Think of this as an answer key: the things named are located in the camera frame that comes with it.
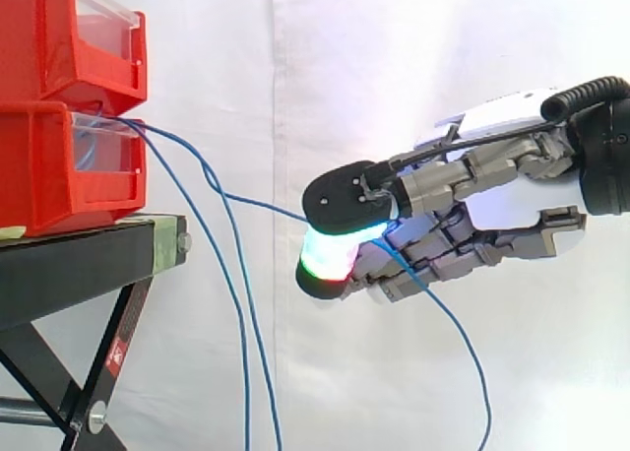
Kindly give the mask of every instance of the glowing led light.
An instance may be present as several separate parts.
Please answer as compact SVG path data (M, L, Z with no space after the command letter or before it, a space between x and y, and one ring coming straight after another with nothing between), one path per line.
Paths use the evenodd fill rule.
M381 223L350 234L333 236L322 234L310 226L300 255L302 266L318 279L344 281L352 272L359 245L380 237L386 228L387 224Z

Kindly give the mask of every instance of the red plastic drawer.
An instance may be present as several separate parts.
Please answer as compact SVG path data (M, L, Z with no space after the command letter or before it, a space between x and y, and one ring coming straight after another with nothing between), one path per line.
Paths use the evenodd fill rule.
M0 103L0 154L0 237L108 226L145 205L145 142L124 123Z
M0 0L0 101L120 115L147 99L145 17L111 0Z

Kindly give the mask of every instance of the white fabric background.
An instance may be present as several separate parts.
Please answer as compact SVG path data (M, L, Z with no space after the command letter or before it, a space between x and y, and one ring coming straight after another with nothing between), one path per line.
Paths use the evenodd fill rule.
M324 170L383 159L434 120L516 90L628 77L625 0L118 0L149 19L150 100L134 111L199 147L230 191L299 210ZM237 274L221 205L198 167L158 141ZM134 451L242 448L235 315L210 247L152 160L149 209L189 215L189 262L160 275L113 397ZM426 297L357 294L322 307L292 280L303 227L236 207L277 376L285 449L476 449L473 364ZM435 286L485 366L488 450L626 450L627 218L591 219L547 262L505 262ZM37 323L82 380L113 296ZM257 356L254 449L273 434ZM18 389L0 376L0 393ZM0 449L59 435L0 425Z

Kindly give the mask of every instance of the black metal stand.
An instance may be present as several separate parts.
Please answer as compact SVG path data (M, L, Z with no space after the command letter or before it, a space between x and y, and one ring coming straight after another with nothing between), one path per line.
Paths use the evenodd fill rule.
M189 243L183 217L0 243L0 363L32 397L0 398L0 422L57 427L62 451L125 451L107 406L153 275L182 264ZM81 388L32 321L120 288Z

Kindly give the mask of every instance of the red warning sticker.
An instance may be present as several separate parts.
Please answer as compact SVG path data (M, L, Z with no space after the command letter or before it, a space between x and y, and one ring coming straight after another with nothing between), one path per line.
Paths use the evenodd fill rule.
M128 348L129 345L118 337L116 337L111 344L111 348L107 354L107 360L105 361L105 367L109 369L109 372L111 372L114 378L117 378L118 374L120 374L120 369L122 368L122 363L125 361Z

